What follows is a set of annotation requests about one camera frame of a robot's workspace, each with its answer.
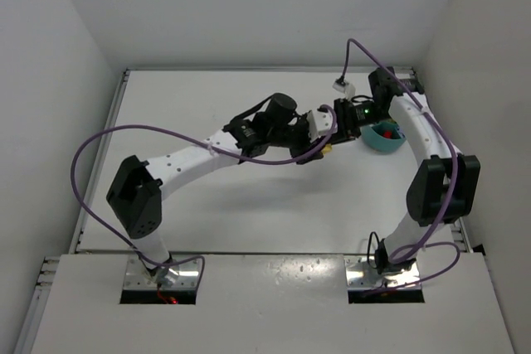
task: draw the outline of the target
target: white panel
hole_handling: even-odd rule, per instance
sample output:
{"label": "white panel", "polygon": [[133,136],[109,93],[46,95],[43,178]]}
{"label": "white panel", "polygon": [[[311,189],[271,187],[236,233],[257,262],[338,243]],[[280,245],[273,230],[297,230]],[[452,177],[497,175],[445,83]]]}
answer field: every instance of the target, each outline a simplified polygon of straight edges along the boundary
{"label": "white panel", "polygon": [[[133,71],[117,125],[152,124],[206,138],[240,112],[276,91],[305,112],[332,104],[333,73]],[[369,94],[367,73],[348,76]],[[105,200],[121,161],[171,153],[187,144],[145,131],[113,134],[93,209],[122,230]],[[272,148],[265,158],[289,158]],[[372,230],[391,233],[406,213],[406,191],[417,171],[408,145],[382,155],[362,140],[334,147],[303,166],[246,163],[211,173],[163,203],[160,227],[170,250],[281,253],[358,253]],[[125,245],[90,219],[80,247],[118,250]]]}
{"label": "white panel", "polygon": [[[421,273],[453,255],[426,252]],[[426,284],[426,302],[414,304],[348,304],[340,255],[209,255],[197,305],[120,305],[126,261],[63,256],[33,354],[513,352],[479,254]]]}
{"label": "white panel", "polygon": [[[68,165],[118,79],[70,0],[0,0],[0,352],[12,352],[45,255],[68,249]],[[94,151],[80,165],[85,187]]]}
{"label": "white panel", "polygon": [[481,162],[469,226],[483,243],[518,352],[529,352],[531,3],[455,0],[424,64],[442,126]]}
{"label": "white panel", "polygon": [[[427,49],[449,0],[72,0],[105,54],[132,65],[338,65],[349,36],[385,61]],[[358,52],[353,62],[367,65]]]}

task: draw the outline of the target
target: robotic arm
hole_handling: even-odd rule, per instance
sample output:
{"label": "robotic arm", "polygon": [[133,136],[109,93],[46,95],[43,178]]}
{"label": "robotic arm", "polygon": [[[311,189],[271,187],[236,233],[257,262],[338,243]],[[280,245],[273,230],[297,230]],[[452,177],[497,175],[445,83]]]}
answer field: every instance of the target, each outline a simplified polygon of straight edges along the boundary
{"label": "robotic arm", "polygon": [[[358,138],[362,126],[395,119],[407,136],[419,168],[407,191],[408,212],[395,231],[382,240],[375,260],[379,273],[404,269],[412,263],[415,254],[399,264],[389,261],[388,256],[398,248],[416,244],[435,220],[448,188],[451,155],[440,134],[422,114],[431,114],[423,88],[416,80],[403,82],[409,85],[423,105],[422,112],[384,70],[377,69],[369,76],[372,99],[361,104],[355,104],[351,99],[334,101],[337,115],[335,127],[332,127],[331,114],[325,109],[314,109],[298,115],[293,99],[287,95],[274,94],[237,115],[204,143],[248,158],[264,154],[269,146],[288,148],[291,157],[296,158],[319,145],[330,128],[337,130],[334,130],[335,134],[329,143],[338,144]],[[336,84],[346,85],[343,81]],[[268,101],[265,111],[259,112]],[[470,213],[480,171],[480,163],[475,156],[464,156],[458,148],[455,151],[459,154],[458,181],[444,223],[453,223]],[[322,157],[319,151],[297,163]],[[133,156],[120,165],[107,194],[107,201],[141,252],[159,263],[171,263],[171,255],[158,233],[158,226],[162,222],[162,201],[180,187],[209,172],[239,163],[241,161],[237,158],[198,146],[144,162]],[[160,268],[144,264],[152,277],[157,278]]]}

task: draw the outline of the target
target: white wall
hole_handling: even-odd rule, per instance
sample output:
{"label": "white wall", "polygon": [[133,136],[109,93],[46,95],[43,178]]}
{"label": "white wall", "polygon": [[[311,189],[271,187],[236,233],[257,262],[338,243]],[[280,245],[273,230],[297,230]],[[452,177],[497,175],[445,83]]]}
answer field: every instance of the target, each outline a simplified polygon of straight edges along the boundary
{"label": "white wall", "polygon": [[529,0],[453,0],[422,72],[437,118],[481,161],[469,220],[522,353],[531,347],[530,57]]}
{"label": "white wall", "polygon": [[[113,65],[339,65],[356,36],[385,61],[424,54],[449,0],[72,0]],[[353,64],[368,65],[353,53]]]}
{"label": "white wall", "polygon": [[68,249],[71,156],[103,126],[118,76],[70,0],[0,0],[0,10],[0,352],[11,352],[43,256]]}

